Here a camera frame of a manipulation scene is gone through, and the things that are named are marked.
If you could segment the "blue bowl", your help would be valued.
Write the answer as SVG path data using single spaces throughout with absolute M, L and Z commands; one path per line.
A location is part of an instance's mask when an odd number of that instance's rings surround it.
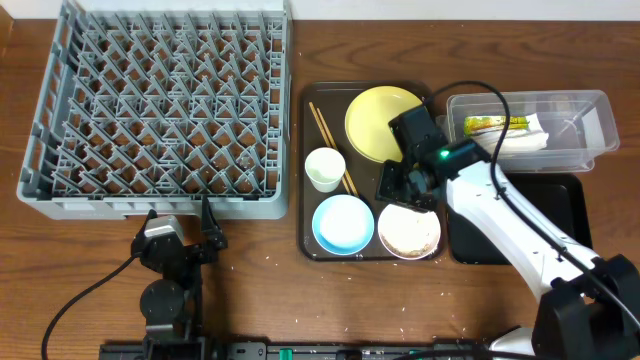
M 311 230 L 325 251 L 350 256 L 363 250 L 373 238 L 375 219 L 372 210 L 360 198 L 333 195 L 315 209 Z

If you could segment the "white cup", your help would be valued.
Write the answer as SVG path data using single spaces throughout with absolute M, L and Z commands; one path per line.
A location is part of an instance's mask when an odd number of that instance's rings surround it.
M 317 148 L 309 153 L 304 169 L 313 187 L 322 193 L 337 189 L 346 172 L 346 161 L 341 153 L 330 147 Z

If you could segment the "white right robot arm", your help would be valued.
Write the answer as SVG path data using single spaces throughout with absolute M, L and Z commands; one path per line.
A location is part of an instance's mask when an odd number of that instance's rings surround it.
M 605 259 L 555 226 L 471 140 L 419 145 L 385 161 L 376 196 L 415 210 L 445 201 L 524 279 L 538 303 L 533 328 L 516 328 L 477 359 L 632 359 L 639 354 L 639 271 Z

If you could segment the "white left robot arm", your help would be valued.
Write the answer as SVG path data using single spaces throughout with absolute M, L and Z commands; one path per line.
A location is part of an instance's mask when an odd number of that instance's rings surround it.
M 140 311 L 146 320 L 141 359 L 217 359 L 221 351 L 203 334 L 201 267 L 218 260 L 227 240 L 207 197 L 201 202 L 204 240 L 187 245 L 173 215 L 151 210 L 131 244 L 131 255 L 161 275 L 142 292 Z

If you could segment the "crumpled white wrapper waste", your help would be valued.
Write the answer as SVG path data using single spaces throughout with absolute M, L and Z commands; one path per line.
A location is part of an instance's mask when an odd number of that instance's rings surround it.
M 464 120 L 464 135 L 472 138 L 492 154 L 504 129 L 505 116 L 469 116 Z M 549 134 L 545 132 L 536 114 L 512 116 L 500 147 L 500 153 L 531 152 L 547 146 Z

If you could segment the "clear plastic waste bin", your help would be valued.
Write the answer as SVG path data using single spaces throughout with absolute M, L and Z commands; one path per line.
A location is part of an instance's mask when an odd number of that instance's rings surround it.
M 618 149 L 620 139 L 607 95 L 600 90 L 521 91 L 504 94 L 511 117 L 536 114 L 549 134 L 544 149 L 500 153 L 503 172 L 586 172 L 594 159 Z M 469 116 L 504 116 L 501 101 L 493 93 L 453 95 L 447 111 L 437 118 L 451 142 L 467 138 L 464 120 Z

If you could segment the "black waste tray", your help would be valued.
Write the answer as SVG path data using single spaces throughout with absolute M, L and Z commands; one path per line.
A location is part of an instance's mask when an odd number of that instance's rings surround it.
M 507 174 L 514 187 L 554 225 L 583 246 L 593 248 L 584 192 L 573 174 Z M 448 211 L 453 258 L 471 265 L 509 265 L 498 249 L 464 217 Z

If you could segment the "yellow plate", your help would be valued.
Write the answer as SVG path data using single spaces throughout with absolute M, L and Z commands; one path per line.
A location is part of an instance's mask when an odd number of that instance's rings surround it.
M 399 162 L 400 148 L 389 122 L 422 101 L 413 93 L 395 86 L 378 86 L 359 94 L 345 115 L 345 131 L 353 148 L 368 160 Z

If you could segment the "dark brown serving tray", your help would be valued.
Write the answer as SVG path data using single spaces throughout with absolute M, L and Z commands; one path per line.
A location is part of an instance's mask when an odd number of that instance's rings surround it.
M 323 114 L 337 148 L 346 160 L 347 170 L 354 181 L 356 191 L 375 216 L 386 206 L 384 202 L 375 199 L 382 165 L 366 159 L 351 146 L 344 122 L 350 103 L 361 92 L 385 85 L 403 88 L 420 99 L 430 93 L 425 83 L 411 80 L 316 82 L 307 85 L 299 99 L 298 163 L 303 165 L 311 151 L 326 144 L 311 111 L 312 107 L 316 107 Z M 339 256 L 326 251 L 313 235 L 312 217 L 316 208 L 330 195 L 317 191 L 304 170 L 301 170 L 298 176 L 298 190 L 298 246 L 307 258 L 318 262 L 379 262 L 397 259 L 383 246 L 377 235 L 373 235 L 366 247 L 352 255 Z

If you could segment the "right wooden chopstick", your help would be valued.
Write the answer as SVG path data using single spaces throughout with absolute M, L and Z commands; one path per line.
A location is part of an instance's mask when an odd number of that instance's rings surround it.
M 327 139 L 328 139 L 329 143 L 331 144 L 331 146 L 335 150 L 337 150 L 338 149 L 337 143 L 334 140 L 334 137 L 333 137 L 333 135 L 332 135 L 332 133 L 330 131 L 328 123 L 326 122 L 326 120 L 325 120 L 325 118 L 324 118 L 324 116 L 323 116 L 323 114 L 321 112 L 321 109 L 319 107 L 317 107 L 316 108 L 316 112 L 317 112 L 317 115 L 318 115 L 318 117 L 320 119 L 320 122 L 321 122 L 322 126 L 324 127 L 324 131 L 325 131 L 325 134 L 327 135 Z M 345 169 L 344 183 L 345 183 L 345 189 L 347 190 L 347 192 L 349 194 L 354 195 L 356 197 L 359 197 L 359 192 L 357 191 L 355 183 L 354 183 L 354 181 L 353 181 L 353 179 L 351 177 L 351 174 L 350 174 L 348 169 Z

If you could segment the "grey dish rack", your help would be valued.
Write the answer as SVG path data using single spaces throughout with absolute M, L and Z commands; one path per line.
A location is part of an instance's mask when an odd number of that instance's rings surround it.
M 21 167 L 54 220 L 288 207 L 285 1 L 64 1 Z

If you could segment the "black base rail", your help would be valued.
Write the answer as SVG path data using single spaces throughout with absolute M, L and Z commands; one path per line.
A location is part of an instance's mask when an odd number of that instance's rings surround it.
M 483 345 L 462 342 L 434 343 L 427 346 L 355 346 L 355 345 L 269 345 L 260 342 L 236 342 L 227 345 L 180 346 L 178 350 L 145 350 L 139 344 L 105 344 L 99 360 L 115 359 L 211 359 L 211 360 L 392 360 L 401 356 L 436 350 L 434 359 L 471 359 L 470 355 L 451 356 L 447 351 L 485 350 Z

